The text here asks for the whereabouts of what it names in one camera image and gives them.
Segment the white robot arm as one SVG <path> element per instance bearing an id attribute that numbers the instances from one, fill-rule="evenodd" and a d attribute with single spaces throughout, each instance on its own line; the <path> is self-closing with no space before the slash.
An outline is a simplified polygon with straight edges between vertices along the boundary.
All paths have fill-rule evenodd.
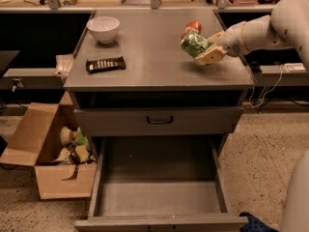
<path id="1" fill-rule="evenodd" d="M 198 65 L 259 49 L 293 48 L 309 72 L 309 0 L 281 0 L 270 15 L 235 24 L 208 41 L 211 46 L 194 58 Z M 309 151 L 298 159 L 291 175 L 280 232 L 309 232 Z"/>

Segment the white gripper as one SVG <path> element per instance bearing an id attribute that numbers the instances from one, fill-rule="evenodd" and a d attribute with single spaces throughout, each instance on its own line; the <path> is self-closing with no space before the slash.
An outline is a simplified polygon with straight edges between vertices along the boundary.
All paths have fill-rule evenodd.
<path id="1" fill-rule="evenodd" d="M 210 37 L 208 41 L 212 44 L 206 50 L 200 51 L 195 57 L 197 65 L 205 66 L 223 60 L 226 54 L 232 57 L 240 57 L 249 53 L 243 39 L 243 29 L 246 22 L 242 21 L 231 27 L 225 32 L 218 32 Z"/>

